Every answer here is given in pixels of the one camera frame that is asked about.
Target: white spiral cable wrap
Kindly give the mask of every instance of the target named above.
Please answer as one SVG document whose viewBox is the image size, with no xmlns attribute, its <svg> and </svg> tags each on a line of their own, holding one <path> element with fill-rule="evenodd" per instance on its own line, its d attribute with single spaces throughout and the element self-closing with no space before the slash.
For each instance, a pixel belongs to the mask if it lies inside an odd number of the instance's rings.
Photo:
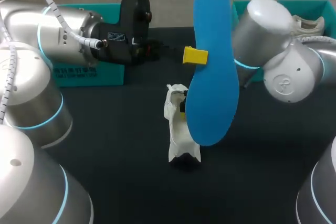
<svg viewBox="0 0 336 224">
<path fill-rule="evenodd" d="M 329 38 L 326 36 L 312 36 L 312 37 L 303 37 L 303 38 L 296 38 L 300 42 L 329 42 L 336 44 L 336 39 Z"/>
<path fill-rule="evenodd" d="M 74 33 L 72 31 L 72 29 L 69 27 L 69 25 L 67 24 L 67 22 L 64 20 L 62 14 L 60 13 L 59 9 L 57 8 L 57 5 L 54 2 L 54 0 L 46 0 L 46 2 L 50 6 L 50 9 L 52 10 L 55 17 L 57 18 L 57 20 L 61 24 L 62 28 L 72 38 L 74 38 L 76 41 L 78 41 L 79 43 L 81 43 L 85 46 L 95 48 L 95 49 L 99 49 L 98 44 L 102 43 L 101 40 L 84 38 L 84 37 L 81 37 L 78 34 Z M 6 42 L 9 43 L 9 49 L 11 51 L 11 53 L 10 53 L 11 57 L 10 57 L 10 62 L 9 62 L 9 69 L 8 69 L 6 84 L 5 84 L 5 90 L 4 90 L 4 93 L 2 95 L 1 102 L 0 102 L 0 124 L 2 124 L 3 120 L 4 120 L 4 117 L 5 117 L 5 113 L 6 113 L 9 94 L 12 90 L 12 85 L 13 85 L 13 82 L 14 82 L 17 54 L 16 54 L 15 46 L 10 44 L 11 41 L 13 41 L 13 40 L 12 40 L 11 36 L 9 35 L 6 27 L 5 27 L 5 24 L 4 24 L 4 21 L 1 17 L 1 14 L 0 14 L 0 32 L 3 34 L 4 38 L 6 39 Z"/>
</svg>

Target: sneaker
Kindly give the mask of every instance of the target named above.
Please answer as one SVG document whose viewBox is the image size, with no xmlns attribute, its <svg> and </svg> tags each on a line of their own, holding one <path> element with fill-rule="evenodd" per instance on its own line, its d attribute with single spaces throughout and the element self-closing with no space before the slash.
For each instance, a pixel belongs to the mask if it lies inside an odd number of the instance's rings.
<svg viewBox="0 0 336 224">
<path fill-rule="evenodd" d="M 184 93 L 188 88 L 182 84 L 167 85 L 167 87 L 164 117 L 169 121 L 170 129 L 168 160 L 171 162 L 175 157 L 188 153 L 201 162 L 199 145 L 192 139 L 185 120 L 185 113 L 180 110 L 180 104 L 185 100 Z"/>
<path fill-rule="evenodd" d="M 291 32 L 293 37 L 311 37 L 322 36 L 324 33 L 324 18 L 319 17 L 317 20 L 306 20 L 297 15 L 293 16 L 294 26 Z"/>
</svg>

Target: teal cardboard box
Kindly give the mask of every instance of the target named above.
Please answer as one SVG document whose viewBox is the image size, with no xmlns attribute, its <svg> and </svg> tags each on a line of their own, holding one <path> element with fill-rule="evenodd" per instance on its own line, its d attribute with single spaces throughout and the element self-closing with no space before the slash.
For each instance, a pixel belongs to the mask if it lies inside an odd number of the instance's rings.
<svg viewBox="0 0 336 224">
<path fill-rule="evenodd" d="M 120 4 L 69 4 L 99 13 L 105 22 L 115 24 L 119 20 Z M 63 63 L 53 64 L 54 79 L 59 87 L 116 86 L 123 85 L 124 65 L 100 62 L 96 67 L 83 67 Z"/>
<path fill-rule="evenodd" d="M 279 0 L 292 15 L 298 15 L 304 19 L 316 20 L 323 16 L 325 20 L 324 36 L 336 39 L 336 12 L 328 0 Z M 232 27 L 238 25 L 241 15 L 244 13 L 249 1 L 234 1 L 232 5 Z M 263 80 L 263 70 L 260 68 L 252 81 Z"/>
</svg>

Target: yellow block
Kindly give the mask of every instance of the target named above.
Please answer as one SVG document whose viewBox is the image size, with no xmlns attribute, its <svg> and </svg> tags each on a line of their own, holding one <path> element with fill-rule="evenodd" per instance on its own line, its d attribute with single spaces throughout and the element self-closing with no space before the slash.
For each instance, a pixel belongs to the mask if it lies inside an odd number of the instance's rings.
<svg viewBox="0 0 336 224">
<path fill-rule="evenodd" d="M 208 51 L 198 50 L 192 47 L 184 47 L 183 63 L 195 63 L 205 65 L 208 60 Z"/>
<path fill-rule="evenodd" d="M 180 112 L 180 114 L 181 114 L 181 119 L 185 120 L 185 113 L 184 112 Z"/>
</svg>

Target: black tabletop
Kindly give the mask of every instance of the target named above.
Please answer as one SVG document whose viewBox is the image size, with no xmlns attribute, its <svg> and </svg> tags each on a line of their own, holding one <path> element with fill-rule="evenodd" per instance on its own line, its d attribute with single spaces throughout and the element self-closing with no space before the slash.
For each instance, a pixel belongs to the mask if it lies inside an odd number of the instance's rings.
<svg viewBox="0 0 336 224">
<path fill-rule="evenodd" d="M 181 170 L 168 163 L 163 107 L 167 84 L 191 81 L 194 67 L 176 58 L 194 46 L 194 32 L 150 35 L 171 48 L 126 68 L 124 86 L 62 89 L 74 125 L 48 152 L 89 192 L 95 224 L 295 224 L 298 190 L 336 136 L 336 88 L 283 104 L 251 84 L 225 138 L 201 148 L 198 169 Z"/>
</svg>

